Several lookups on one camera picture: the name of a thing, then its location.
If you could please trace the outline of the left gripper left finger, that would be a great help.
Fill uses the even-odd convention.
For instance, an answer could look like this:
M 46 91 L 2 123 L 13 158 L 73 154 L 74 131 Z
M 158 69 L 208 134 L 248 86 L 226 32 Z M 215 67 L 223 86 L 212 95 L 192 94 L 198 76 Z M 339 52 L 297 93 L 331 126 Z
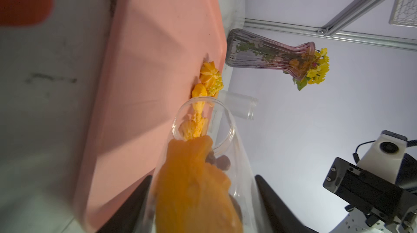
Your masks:
M 98 233 L 135 233 L 147 200 L 152 175 L 133 191 L 115 214 L 97 231 Z

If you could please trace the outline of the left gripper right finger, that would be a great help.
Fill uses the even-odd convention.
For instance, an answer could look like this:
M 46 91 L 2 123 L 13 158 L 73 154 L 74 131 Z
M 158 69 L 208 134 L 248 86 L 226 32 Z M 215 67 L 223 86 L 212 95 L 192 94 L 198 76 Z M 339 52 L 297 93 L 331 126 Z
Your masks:
M 256 175 L 255 181 L 274 233 L 316 233 L 297 219 L 262 176 Z

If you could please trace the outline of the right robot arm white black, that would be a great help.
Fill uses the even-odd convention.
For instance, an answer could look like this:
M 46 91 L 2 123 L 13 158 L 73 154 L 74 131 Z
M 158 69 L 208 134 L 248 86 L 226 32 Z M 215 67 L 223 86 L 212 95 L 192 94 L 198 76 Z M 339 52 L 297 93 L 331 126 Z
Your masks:
M 416 144 L 384 130 L 354 163 L 335 158 L 323 187 L 348 205 L 334 233 L 416 232 L 417 161 L 406 153 Z

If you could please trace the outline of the clear jar with pretzels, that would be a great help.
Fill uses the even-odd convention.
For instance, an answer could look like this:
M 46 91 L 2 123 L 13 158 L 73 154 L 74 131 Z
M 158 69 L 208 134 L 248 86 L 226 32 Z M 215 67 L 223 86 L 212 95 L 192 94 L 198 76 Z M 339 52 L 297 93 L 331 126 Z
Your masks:
M 197 97 L 178 111 L 152 177 L 137 233 L 270 233 L 235 119 Z

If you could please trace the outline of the clear jar with cookies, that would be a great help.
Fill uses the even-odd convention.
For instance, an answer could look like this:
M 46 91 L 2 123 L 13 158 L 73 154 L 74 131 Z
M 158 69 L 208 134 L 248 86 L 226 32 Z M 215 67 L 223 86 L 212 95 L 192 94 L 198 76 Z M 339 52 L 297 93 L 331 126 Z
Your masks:
M 220 90 L 218 100 L 221 101 L 234 117 L 252 121 L 258 105 L 258 99 L 238 93 Z

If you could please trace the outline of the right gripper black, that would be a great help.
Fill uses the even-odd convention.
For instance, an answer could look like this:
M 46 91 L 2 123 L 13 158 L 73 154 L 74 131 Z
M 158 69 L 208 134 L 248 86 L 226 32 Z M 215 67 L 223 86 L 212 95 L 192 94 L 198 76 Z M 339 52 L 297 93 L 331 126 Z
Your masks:
M 417 196 L 341 158 L 323 187 L 345 200 L 346 217 L 334 233 L 414 233 Z

